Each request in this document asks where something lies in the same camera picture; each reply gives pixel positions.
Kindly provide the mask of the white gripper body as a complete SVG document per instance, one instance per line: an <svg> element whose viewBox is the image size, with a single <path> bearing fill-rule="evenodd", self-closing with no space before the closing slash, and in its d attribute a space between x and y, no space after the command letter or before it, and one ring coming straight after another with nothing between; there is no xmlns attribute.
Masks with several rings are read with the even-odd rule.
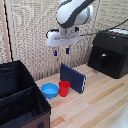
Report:
<svg viewBox="0 0 128 128"><path fill-rule="evenodd" d="M47 32L46 45L48 47L58 47L76 44L79 41L79 28L51 29Z"/></svg>

